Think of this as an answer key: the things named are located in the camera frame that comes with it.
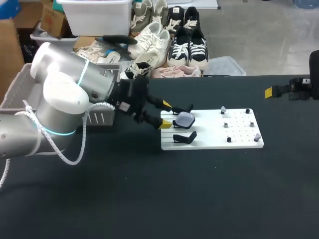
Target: black clip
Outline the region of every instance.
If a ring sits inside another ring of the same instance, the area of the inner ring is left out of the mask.
[[[193,104],[190,104],[186,110],[183,110],[182,108],[178,108],[178,107],[172,107],[171,110],[173,111],[173,115],[178,115],[180,112],[187,112],[190,113],[194,108]]]
[[[181,136],[179,134],[173,134],[174,143],[186,143],[191,144],[197,137],[197,132],[194,131],[189,137]]]

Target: translucent plastic container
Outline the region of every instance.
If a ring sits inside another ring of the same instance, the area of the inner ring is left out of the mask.
[[[75,36],[129,35],[132,0],[57,0]]]
[[[294,0],[294,4],[299,8],[314,9],[319,6],[319,0]]]

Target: yellow tape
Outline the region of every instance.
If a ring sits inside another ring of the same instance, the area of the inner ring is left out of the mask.
[[[265,98],[269,98],[273,96],[273,90],[272,88],[268,88],[267,90],[265,90]]]
[[[163,122],[161,124],[161,126],[159,127],[159,129],[162,129],[162,128],[170,128],[172,126],[172,123],[171,122],[168,122],[166,120],[163,119]]]
[[[163,100],[163,104],[166,105],[166,106],[168,106],[168,107],[171,107],[170,104],[167,103],[165,100]]]

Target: black table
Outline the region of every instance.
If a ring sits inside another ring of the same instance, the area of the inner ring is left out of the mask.
[[[179,107],[252,108],[264,148],[162,151],[159,131],[117,115],[88,135],[77,166],[12,160],[0,238],[318,238],[319,102],[264,99],[293,77],[152,80],[151,93]],[[66,155],[75,159],[80,142]]]

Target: cardboard box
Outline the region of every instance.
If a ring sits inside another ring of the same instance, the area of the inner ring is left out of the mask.
[[[93,43],[96,36],[79,36],[78,40],[73,46],[73,51],[76,51],[80,47],[89,46]]]
[[[52,9],[52,2],[43,5],[41,28],[55,37],[63,37],[69,27],[65,14]]]
[[[18,31],[23,29],[33,30],[41,19],[42,3],[40,2],[21,2],[21,11],[13,19]]]
[[[11,19],[0,20],[0,32],[0,102],[2,102],[12,80],[22,69],[24,61],[14,22]]]
[[[46,4],[47,2],[51,2],[52,0],[40,0],[41,3]]]

